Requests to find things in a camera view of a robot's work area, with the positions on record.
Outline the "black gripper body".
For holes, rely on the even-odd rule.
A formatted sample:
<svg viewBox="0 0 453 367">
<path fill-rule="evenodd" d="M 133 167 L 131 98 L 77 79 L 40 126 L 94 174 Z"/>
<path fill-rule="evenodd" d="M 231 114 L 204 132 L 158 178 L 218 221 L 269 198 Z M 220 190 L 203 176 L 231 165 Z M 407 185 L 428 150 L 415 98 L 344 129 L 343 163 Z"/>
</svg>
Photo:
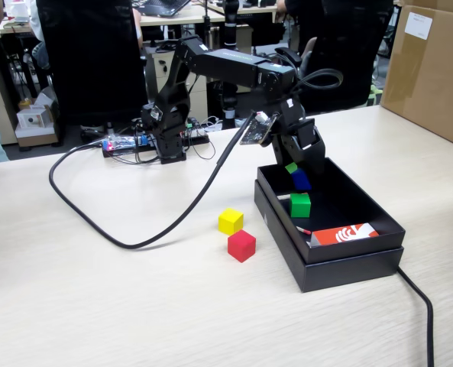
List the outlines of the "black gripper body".
<svg viewBox="0 0 453 367">
<path fill-rule="evenodd" d="M 306 111 L 298 99 L 291 97 L 277 100 L 270 105 L 270 110 L 279 115 L 272 127 L 275 152 L 281 152 L 282 138 L 293 139 L 300 150 L 306 150 L 320 142 L 315 120 L 306 116 Z"/>
</svg>

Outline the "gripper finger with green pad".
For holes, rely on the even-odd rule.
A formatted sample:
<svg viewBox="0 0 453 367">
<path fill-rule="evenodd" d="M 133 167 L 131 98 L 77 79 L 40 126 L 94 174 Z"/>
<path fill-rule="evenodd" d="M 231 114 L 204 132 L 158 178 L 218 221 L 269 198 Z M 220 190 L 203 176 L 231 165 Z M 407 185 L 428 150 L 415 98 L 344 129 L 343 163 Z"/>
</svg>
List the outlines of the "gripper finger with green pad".
<svg viewBox="0 0 453 367">
<path fill-rule="evenodd" d="M 298 140 L 295 136 L 273 136 L 273 150 L 277 163 L 284 167 L 289 174 L 294 173 L 298 169 L 295 159 L 292 154 L 299 150 Z"/>
</svg>

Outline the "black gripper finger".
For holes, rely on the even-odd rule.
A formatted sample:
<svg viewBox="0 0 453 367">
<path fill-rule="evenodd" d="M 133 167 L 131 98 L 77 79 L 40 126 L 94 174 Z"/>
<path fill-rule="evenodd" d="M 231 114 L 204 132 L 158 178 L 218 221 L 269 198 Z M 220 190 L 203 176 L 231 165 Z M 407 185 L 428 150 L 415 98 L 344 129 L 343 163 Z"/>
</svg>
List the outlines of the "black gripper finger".
<svg viewBox="0 0 453 367">
<path fill-rule="evenodd" d="M 314 131 L 313 142 L 297 149 L 296 163 L 309 175 L 319 176 L 325 170 L 325 143 L 318 131 Z"/>
</svg>

